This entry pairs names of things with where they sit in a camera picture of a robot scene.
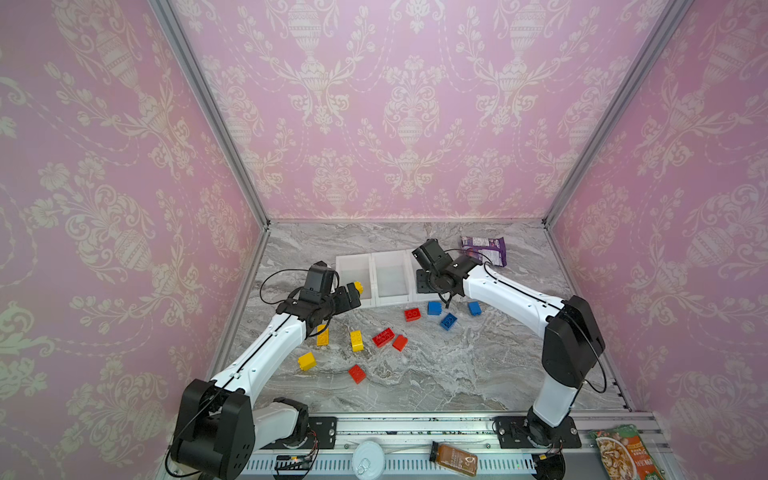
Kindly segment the blue lego brick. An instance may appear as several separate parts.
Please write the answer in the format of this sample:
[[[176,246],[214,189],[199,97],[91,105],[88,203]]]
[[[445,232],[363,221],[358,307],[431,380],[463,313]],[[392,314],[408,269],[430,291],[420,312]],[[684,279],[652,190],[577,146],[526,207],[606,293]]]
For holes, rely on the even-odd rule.
[[[479,316],[482,314],[482,309],[478,302],[475,302],[475,301],[469,302],[467,306],[468,306],[469,313],[472,316]]]
[[[443,307],[439,301],[429,301],[427,304],[427,314],[429,316],[439,316],[442,314]]]
[[[440,326],[446,330],[450,331],[454,324],[457,321],[457,317],[453,314],[447,314],[445,317],[443,317],[440,321]]]

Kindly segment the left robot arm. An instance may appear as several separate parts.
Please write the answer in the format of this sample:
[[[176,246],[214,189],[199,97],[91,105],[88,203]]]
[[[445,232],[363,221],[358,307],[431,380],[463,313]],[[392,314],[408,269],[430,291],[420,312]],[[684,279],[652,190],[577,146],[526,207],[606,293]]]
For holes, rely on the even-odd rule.
[[[210,380],[195,379],[185,388],[164,466],[171,462],[195,474],[235,479],[253,451],[273,443],[300,447],[310,435],[306,404],[277,397],[254,407],[262,389],[314,330],[361,306],[358,282],[334,291],[313,292],[308,300],[281,301],[264,332],[232,364]]]

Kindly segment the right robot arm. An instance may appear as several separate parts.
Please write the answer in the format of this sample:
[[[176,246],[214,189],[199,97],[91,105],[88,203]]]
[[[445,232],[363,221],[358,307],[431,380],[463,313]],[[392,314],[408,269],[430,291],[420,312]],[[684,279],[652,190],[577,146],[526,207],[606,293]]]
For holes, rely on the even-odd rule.
[[[463,296],[486,303],[542,339],[545,377],[526,414],[525,430],[537,446],[560,447],[575,399],[589,372],[601,364],[605,351],[590,304],[577,295],[562,299],[532,290],[471,256],[454,259],[439,253],[431,259],[414,252],[413,257],[439,296]]]

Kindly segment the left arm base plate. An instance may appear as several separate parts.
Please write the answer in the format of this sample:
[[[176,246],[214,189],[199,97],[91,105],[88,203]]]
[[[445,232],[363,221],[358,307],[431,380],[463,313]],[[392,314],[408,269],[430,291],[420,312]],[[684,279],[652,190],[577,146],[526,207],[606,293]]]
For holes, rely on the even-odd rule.
[[[336,416],[310,416],[306,436],[300,442],[287,443],[284,439],[276,440],[262,450],[309,450],[318,444],[320,450],[332,450],[336,445],[338,418]]]

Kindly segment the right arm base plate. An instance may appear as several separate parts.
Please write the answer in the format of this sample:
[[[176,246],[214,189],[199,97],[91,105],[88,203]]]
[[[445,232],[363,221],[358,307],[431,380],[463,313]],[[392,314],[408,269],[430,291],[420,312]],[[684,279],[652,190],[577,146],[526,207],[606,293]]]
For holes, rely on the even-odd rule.
[[[566,416],[557,426],[528,416],[502,415],[492,419],[492,431],[502,449],[579,449],[582,447],[574,419]]]

